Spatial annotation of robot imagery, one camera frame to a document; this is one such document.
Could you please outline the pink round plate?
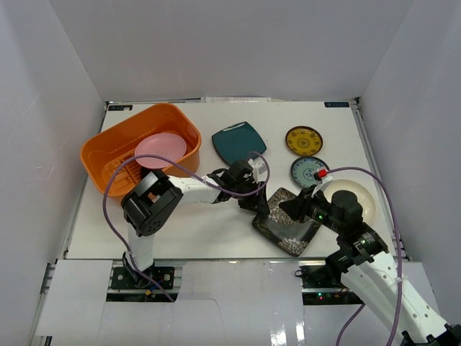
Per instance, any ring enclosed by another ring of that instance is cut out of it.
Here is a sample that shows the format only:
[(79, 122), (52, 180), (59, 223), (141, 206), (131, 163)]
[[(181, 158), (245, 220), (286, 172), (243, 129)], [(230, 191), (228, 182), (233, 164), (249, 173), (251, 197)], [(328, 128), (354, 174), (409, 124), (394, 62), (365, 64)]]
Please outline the pink round plate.
[[(154, 154), (178, 161), (186, 153), (186, 150), (187, 143), (181, 136), (174, 133), (157, 133), (143, 139), (135, 148), (134, 155)], [(162, 169), (169, 165), (166, 161), (151, 157), (139, 158), (136, 161), (148, 169)]]

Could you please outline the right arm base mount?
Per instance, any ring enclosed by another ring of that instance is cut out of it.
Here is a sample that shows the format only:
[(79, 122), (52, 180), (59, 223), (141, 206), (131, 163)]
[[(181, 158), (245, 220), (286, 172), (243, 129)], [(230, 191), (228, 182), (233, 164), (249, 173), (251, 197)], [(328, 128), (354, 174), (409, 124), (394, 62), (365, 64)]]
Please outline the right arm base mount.
[(327, 266), (305, 265), (295, 271), (303, 288), (343, 288), (339, 277)]

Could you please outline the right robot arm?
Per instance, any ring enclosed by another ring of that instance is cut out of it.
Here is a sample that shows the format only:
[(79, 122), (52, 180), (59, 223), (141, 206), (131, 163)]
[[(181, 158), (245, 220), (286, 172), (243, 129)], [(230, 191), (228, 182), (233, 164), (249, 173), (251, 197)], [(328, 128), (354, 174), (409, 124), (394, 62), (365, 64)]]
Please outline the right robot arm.
[(294, 221), (315, 221), (337, 233), (339, 250), (315, 275), (336, 288), (346, 286), (390, 330), (388, 344), (459, 345), (460, 325), (449, 324), (402, 273), (387, 244), (362, 217), (357, 196), (302, 190), (280, 208)]

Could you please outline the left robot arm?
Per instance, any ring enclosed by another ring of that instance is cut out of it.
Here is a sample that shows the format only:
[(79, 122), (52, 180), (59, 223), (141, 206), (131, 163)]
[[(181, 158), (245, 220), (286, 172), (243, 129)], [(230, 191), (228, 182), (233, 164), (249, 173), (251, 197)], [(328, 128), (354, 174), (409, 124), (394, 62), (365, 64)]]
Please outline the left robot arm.
[(190, 203), (216, 204), (238, 200), (244, 210), (269, 214), (265, 182), (251, 161), (235, 161), (227, 169), (216, 169), (200, 177), (174, 177), (155, 169), (122, 199), (128, 224), (128, 245), (123, 257), (128, 280), (138, 288), (153, 276), (153, 240), (177, 206)]

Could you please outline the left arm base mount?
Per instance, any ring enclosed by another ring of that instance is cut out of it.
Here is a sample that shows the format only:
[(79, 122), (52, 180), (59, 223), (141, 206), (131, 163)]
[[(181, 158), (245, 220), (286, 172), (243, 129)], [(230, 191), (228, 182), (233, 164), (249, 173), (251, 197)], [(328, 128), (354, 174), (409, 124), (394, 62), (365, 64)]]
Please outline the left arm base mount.
[[(146, 271), (145, 275), (153, 278), (162, 288), (168, 290), (174, 287), (174, 273), (174, 267), (154, 267)], [(125, 267), (113, 269), (109, 287), (112, 290), (157, 289), (151, 281)]]

